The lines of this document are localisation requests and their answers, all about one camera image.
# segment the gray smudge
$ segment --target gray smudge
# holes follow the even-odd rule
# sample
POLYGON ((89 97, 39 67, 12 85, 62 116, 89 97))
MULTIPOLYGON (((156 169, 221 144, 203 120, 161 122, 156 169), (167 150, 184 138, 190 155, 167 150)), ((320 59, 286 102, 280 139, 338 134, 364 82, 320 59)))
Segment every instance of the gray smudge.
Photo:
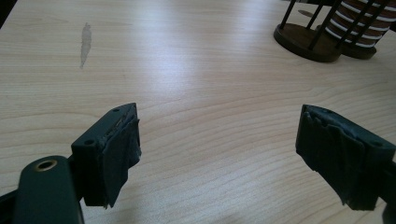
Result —
POLYGON ((87 61, 88 53, 91 49, 91 26, 86 22, 84 29, 82 29, 82 44, 81 44, 81 65, 79 68, 82 69, 85 61, 87 61))

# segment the black rod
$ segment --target black rod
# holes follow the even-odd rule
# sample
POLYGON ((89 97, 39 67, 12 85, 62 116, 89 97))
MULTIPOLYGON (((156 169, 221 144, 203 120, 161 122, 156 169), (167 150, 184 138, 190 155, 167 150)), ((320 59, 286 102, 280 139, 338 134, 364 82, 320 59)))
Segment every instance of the black rod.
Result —
POLYGON ((343 37, 338 41, 337 45, 335 46, 337 49, 341 47, 341 44, 344 43, 344 41, 347 39, 347 36, 352 33, 352 30, 358 25, 359 21, 361 20, 362 17, 366 14, 366 12, 369 10, 369 8, 373 5, 373 2, 375 0, 370 0, 366 6, 364 6, 363 10, 361 13, 359 13, 358 17, 352 22, 352 24, 349 26, 349 29, 344 33, 343 37))
POLYGON ((335 10, 337 10, 338 6, 340 6, 342 0, 337 0, 334 2, 332 5, 332 9, 330 9, 329 14, 327 14, 326 19, 324 19, 324 22, 321 24, 319 30, 317 31, 317 34, 315 35, 314 39, 311 41, 311 44, 309 44, 308 49, 313 50, 314 46, 318 43, 318 40, 323 33, 324 29, 326 28, 327 24, 329 23, 330 19, 332 18, 332 15, 334 15, 335 10))
POLYGON ((292 10, 293 7, 294 7, 294 3, 296 3, 296 0, 291 0, 291 1, 290 1, 288 10, 286 11, 285 17, 283 17, 282 23, 280 23, 279 29, 283 29, 283 27, 285 27, 286 21, 288 20, 289 15, 290 15, 290 13, 291 13, 291 10, 292 10))
POLYGON ((311 20, 309 21, 308 25, 306 26, 307 30, 311 29, 312 24, 314 24, 314 21, 317 19, 317 16, 318 16, 319 12, 323 8, 324 1, 325 0, 321 0, 320 1, 319 5, 317 7, 317 10, 315 11, 314 15, 312 16, 311 20))
POLYGON ((363 36, 363 34, 366 32, 366 30, 370 27, 370 25, 376 20, 376 18, 381 14, 381 12, 384 10, 384 8, 387 6, 390 0, 385 0, 385 3, 381 4, 380 7, 376 10, 374 15, 370 18, 370 20, 364 25, 363 29, 358 33, 358 35, 355 36, 355 38, 352 40, 352 45, 356 45, 358 40, 363 36))

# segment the wood grain surface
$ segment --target wood grain surface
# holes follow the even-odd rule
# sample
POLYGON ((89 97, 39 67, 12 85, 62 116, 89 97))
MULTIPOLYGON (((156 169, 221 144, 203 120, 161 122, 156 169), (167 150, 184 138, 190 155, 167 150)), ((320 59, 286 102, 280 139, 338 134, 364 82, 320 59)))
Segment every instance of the wood grain surface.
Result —
MULTIPOLYGON (((287 6, 19 0, 0 30, 0 194, 28 163, 71 155, 109 109, 136 102, 142 161, 115 207, 82 205, 88 224, 382 223, 383 201, 374 212, 341 205, 294 143, 311 104, 396 144, 396 34, 369 61, 311 62, 273 39, 287 6)), ((290 16, 307 24, 299 9, 315 6, 290 16)))

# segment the light wood tabletop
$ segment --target light wood tabletop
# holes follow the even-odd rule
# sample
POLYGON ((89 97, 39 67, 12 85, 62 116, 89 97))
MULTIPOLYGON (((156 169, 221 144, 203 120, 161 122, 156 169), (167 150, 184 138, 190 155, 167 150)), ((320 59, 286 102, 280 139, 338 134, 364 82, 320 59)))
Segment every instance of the light wood tabletop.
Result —
POLYGON ((396 144, 396 34, 371 60, 315 63, 273 38, 288 4, 19 0, 0 30, 0 194, 136 102, 141 162, 113 208, 81 203, 86 223, 382 223, 383 201, 343 206, 294 144, 302 104, 396 144))

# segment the wooden table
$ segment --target wooden table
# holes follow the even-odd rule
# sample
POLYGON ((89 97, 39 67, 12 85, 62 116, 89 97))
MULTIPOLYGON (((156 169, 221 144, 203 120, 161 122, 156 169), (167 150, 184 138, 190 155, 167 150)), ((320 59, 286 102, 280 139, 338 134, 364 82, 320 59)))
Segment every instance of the wooden table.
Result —
MULTIPOLYGON (((302 104, 396 144, 396 35, 369 61, 315 63, 279 46, 278 0, 19 0, 0 30, 0 194, 21 169, 136 102, 142 161, 86 223, 381 223, 295 153, 302 104), (80 68, 81 33, 91 50, 80 68)), ((297 10, 289 21, 307 24, 297 10)))

